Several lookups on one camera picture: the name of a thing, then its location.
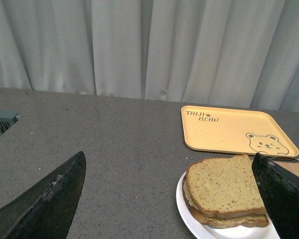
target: gray countertop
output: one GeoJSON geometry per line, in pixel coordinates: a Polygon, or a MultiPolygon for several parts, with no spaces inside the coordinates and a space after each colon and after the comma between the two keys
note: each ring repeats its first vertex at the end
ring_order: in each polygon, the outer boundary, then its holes
{"type": "MultiPolygon", "coordinates": [[[[224,154],[185,145],[184,105],[0,88],[0,110],[20,117],[0,137],[0,208],[83,151],[69,239],[194,238],[177,210],[177,183],[190,163],[224,154]]],[[[299,113],[264,112],[299,149],[299,113]]]]}

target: plastic tray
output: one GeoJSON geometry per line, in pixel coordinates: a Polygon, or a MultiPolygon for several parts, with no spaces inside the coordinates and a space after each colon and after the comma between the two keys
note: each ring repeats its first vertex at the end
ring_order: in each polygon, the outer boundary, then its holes
{"type": "Polygon", "coordinates": [[[264,112],[184,106],[185,143],[199,151],[296,157],[299,150],[264,112]]]}

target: whole wheat bread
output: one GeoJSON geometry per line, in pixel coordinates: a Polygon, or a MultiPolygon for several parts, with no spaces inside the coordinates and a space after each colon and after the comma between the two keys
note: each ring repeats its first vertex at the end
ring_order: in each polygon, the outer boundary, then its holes
{"type": "Polygon", "coordinates": [[[251,166],[247,154],[191,164],[186,185],[196,210],[209,218],[265,214],[251,166]]]}
{"type": "Polygon", "coordinates": [[[188,190],[186,188],[186,177],[183,180],[183,197],[186,203],[186,206],[192,216],[200,223],[209,225],[213,228],[231,228],[236,227],[239,225],[245,227],[266,227],[269,225],[268,218],[265,214],[249,214],[244,216],[238,216],[233,218],[219,218],[219,217],[207,217],[201,213],[199,213],[195,207],[193,206],[192,202],[190,201],[188,190]]]}

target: white curtain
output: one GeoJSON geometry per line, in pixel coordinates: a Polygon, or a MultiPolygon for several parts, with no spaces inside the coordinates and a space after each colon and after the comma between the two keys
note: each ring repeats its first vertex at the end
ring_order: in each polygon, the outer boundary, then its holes
{"type": "Polygon", "coordinates": [[[0,0],[0,87],[299,112],[299,0],[0,0]]]}

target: bear face illustration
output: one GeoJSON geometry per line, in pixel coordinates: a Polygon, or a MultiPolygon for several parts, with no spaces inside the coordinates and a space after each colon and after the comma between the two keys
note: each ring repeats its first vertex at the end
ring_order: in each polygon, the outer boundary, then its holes
{"type": "Polygon", "coordinates": [[[262,152],[266,154],[276,155],[284,154],[287,155],[289,150],[284,147],[279,139],[268,134],[267,136],[254,135],[253,133],[247,133],[246,137],[249,139],[249,146],[256,152],[262,152]]]}

